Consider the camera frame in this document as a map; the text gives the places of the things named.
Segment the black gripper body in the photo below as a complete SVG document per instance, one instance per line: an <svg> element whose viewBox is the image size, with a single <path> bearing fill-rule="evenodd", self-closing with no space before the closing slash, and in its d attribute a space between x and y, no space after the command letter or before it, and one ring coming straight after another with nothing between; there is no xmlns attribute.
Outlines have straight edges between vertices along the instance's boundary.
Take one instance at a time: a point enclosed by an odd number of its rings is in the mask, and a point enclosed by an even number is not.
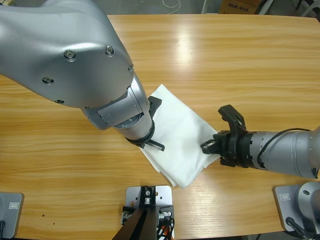
<svg viewBox="0 0 320 240"><path fill-rule="evenodd" d="M152 122L151 128L146 136L139 139L126 138L126 140L131 144L138 146L139 148L142 148L142 149L145 147L145 145L149 145L163 152L165 150L165 146L157 141L152 140L154 133L155 133L155 123Z"/></svg>
<svg viewBox="0 0 320 240"><path fill-rule="evenodd" d="M220 155L220 164L229 167L252 168L253 157L250 153L253 133L246 130L233 132L223 130L212 139L201 144L204 154Z"/></svg>

